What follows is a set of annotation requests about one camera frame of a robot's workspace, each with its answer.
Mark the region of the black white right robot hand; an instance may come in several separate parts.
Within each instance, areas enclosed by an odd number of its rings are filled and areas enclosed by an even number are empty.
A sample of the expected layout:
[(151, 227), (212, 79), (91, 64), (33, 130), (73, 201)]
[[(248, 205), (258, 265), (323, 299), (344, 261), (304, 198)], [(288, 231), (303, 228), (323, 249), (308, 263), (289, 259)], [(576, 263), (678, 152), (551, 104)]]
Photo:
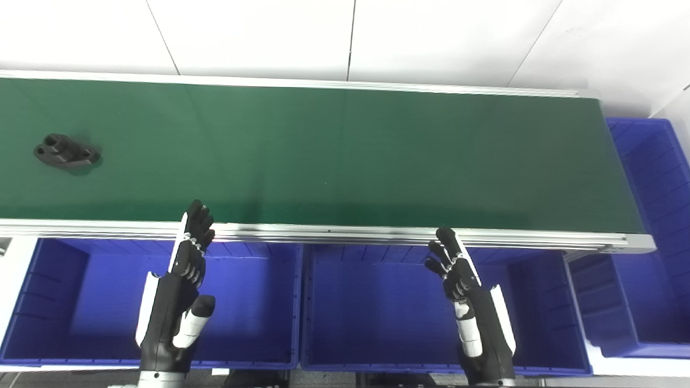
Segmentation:
[(424, 266), (441, 278), (453, 306), (459, 364), (469, 385), (514, 383), (516, 341), (501, 287), (483, 287), (466, 246), (451, 228), (439, 227), (428, 248), (432, 255)]

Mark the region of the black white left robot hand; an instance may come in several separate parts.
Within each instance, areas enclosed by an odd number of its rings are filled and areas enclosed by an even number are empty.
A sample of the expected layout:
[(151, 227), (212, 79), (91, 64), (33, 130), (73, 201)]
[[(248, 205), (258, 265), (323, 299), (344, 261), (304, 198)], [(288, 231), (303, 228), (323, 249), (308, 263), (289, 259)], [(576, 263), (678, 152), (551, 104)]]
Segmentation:
[(143, 373), (183, 374), (191, 368), (201, 331), (216, 307), (215, 297), (199, 292), (205, 253), (215, 237), (213, 222), (210, 210), (195, 199), (180, 221), (168, 270), (146, 275), (135, 334)]

